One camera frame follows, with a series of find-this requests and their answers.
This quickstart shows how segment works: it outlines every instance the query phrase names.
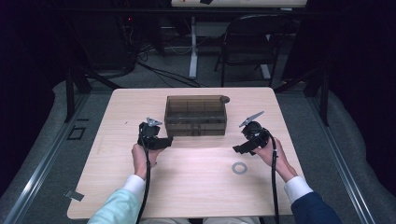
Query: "transparent brown box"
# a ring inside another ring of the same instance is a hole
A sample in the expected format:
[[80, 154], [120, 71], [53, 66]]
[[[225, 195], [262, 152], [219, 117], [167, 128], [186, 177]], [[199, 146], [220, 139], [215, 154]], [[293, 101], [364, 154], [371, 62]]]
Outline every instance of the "transparent brown box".
[[224, 135], [229, 101], [223, 95], [168, 96], [164, 119], [168, 136]]

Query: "dark blue sleeve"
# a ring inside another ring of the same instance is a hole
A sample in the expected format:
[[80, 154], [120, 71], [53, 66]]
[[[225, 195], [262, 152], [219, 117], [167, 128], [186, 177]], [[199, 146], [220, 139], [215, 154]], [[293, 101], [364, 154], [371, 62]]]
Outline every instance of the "dark blue sleeve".
[[315, 192], [297, 199], [291, 205], [291, 211], [297, 224], [342, 223], [334, 210]]

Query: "white cuff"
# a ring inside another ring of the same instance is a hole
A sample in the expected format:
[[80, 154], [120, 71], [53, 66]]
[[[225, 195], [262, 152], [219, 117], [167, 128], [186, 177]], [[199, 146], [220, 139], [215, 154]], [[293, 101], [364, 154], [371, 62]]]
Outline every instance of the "white cuff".
[[305, 180], [300, 176], [295, 176], [290, 179], [285, 185], [285, 191], [289, 196], [290, 203], [294, 203], [305, 194], [313, 192]]
[[136, 195], [139, 202], [141, 202], [145, 193], [145, 186], [146, 181], [138, 175], [130, 175], [122, 188], [132, 192]]

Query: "person's left hand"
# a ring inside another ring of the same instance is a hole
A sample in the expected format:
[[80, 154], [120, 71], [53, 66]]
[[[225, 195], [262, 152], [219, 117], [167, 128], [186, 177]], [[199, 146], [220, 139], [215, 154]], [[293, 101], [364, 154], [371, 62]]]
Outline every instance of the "person's left hand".
[[[151, 168], [157, 163], [157, 157], [162, 151], [163, 149], [148, 150], [148, 159], [151, 164]], [[134, 147], [132, 148], [132, 157], [134, 158], [134, 174], [138, 175], [143, 180], [146, 180], [147, 163], [145, 149], [138, 144], [134, 144]]]

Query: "table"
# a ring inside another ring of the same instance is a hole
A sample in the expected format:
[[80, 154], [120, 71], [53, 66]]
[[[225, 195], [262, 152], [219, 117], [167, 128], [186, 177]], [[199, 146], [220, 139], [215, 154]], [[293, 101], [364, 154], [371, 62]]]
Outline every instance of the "table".
[[[240, 217], [273, 216], [271, 168], [258, 156], [235, 153], [233, 146], [247, 140], [239, 125], [247, 117], [264, 110], [256, 118], [278, 137], [290, 164], [303, 175], [275, 94], [270, 88], [118, 89], [92, 145], [76, 192], [81, 202], [72, 200], [67, 215], [89, 218], [128, 175], [134, 173], [132, 145], [138, 125], [146, 117], [164, 119], [168, 95], [226, 95], [227, 129], [218, 136], [176, 136], [173, 145], [158, 158], [152, 169], [148, 201], [143, 217]], [[166, 136], [161, 125], [159, 137]], [[233, 172], [236, 162], [247, 171]], [[284, 183], [276, 175], [279, 214], [290, 215]]]
[[[213, 0], [209, 5], [200, 3], [200, 0], [172, 0], [172, 7], [305, 7], [307, 0]], [[191, 63], [190, 78], [196, 78], [198, 54], [196, 48], [196, 22], [191, 17]], [[264, 78], [269, 76], [268, 67], [262, 66]]]

